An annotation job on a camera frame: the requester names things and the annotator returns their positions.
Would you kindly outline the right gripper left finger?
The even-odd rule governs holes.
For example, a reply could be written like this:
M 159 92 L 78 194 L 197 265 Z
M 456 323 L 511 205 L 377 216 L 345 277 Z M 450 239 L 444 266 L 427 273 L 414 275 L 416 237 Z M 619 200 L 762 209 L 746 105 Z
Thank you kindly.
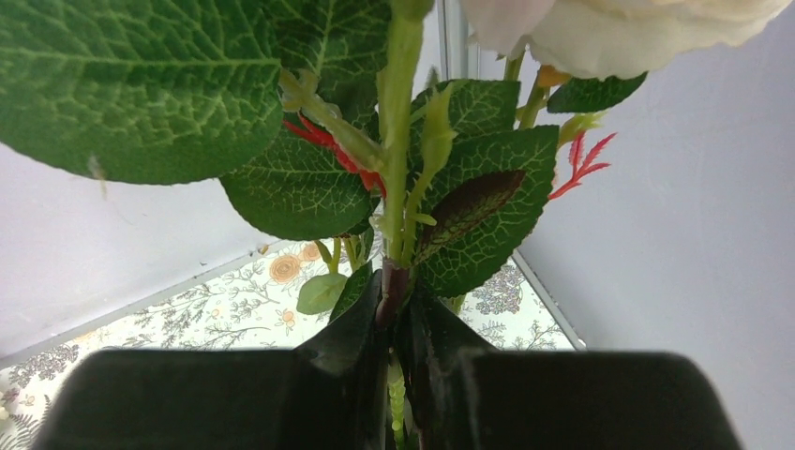
M 356 302 L 295 349 L 293 431 L 299 449 L 385 447 L 386 332 L 376 324 L 382 271 Z

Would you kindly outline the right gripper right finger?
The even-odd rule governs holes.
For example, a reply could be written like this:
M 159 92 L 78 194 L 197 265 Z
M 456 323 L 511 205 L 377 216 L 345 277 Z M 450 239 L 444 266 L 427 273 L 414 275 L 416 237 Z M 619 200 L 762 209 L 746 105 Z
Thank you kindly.
M 497 348 L 428 290 L 400 312 L 394 342 L 421 449 L 478 449 L 471 359 Z

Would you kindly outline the pink rose stem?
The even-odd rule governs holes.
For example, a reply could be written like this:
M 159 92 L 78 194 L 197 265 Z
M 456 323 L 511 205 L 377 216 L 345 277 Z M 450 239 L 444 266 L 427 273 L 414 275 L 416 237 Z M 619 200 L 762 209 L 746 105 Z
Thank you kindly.
M 356 1 L 343 46 L 363 29 L 371 86 L 352 75 L 323 92 L 319 66 L 295 55 L 324 1 L 5 1 L 1 140 L 83 177 L 177 185 L 230 176 L 285 146 L 325 149 L 384 196 L 390 100 L 412 84 L 429 1 Z
M 322 240 L 314 240 L 313 246 L 327 268 L 325 274 L 309 278 L 301 287 L 297 311 L 304 315 L 318 315 L 332 311 L 339 303 L 343 291 L 352 276 L 340 272 L 342 257 L 347 258 L 351 270 L 356 272 L 368 261 L 374 242 L 374 231 L 367 228 L 360 234 L 343 234 L 332 238 L 332 249 Z

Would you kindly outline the cream rose stem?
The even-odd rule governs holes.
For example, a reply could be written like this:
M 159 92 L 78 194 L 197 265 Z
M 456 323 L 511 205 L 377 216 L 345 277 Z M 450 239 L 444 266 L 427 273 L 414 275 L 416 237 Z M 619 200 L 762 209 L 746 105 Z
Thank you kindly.
M 491 56 L 479 77 L 519 87 L 514 122 L 538 125 L 541 113 L 563 114 L 555 158 L 566 178 L 551 177 L 549 200 L 580 187 L 608 162 L 607 134 L 588 142 L 611 109 L 646 79 L 689 53 L 738 48 L 760 36 L 787 1 L 463 1 L 469 36 Z

